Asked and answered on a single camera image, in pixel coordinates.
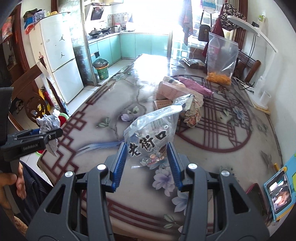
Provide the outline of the black shoulder bag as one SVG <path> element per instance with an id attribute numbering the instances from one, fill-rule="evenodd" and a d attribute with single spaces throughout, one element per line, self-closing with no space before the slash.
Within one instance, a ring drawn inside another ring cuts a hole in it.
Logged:
<path id="1" fill-rule="evenodd" d="M 198 40 L 201 42 L 208 42 L 209 41 L 209 33 L 211 32 L 212 25 L 209 26 L 209 25 L 202 24 L 203 16 L 204 16 L 204 11 L 202 12 L 202 15 L 201 15 Z"/>

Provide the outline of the person's left hand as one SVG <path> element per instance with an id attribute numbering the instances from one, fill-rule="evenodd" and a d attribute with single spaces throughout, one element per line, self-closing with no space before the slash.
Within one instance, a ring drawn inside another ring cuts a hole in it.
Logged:
<path id="1" fill-rule="evenodd" d="M 24 200 L 27 196 L 25 188 L 25 180 L 23 177 L 23 165 L 21 162 L 18 164 L 18 175 L 14 173 L 1 173 L 1 207 L 4 210 L 11 210 L 11 205 L 4 192 L 5 186 L 16 185 L 16 193 L 18 197 Z"/>

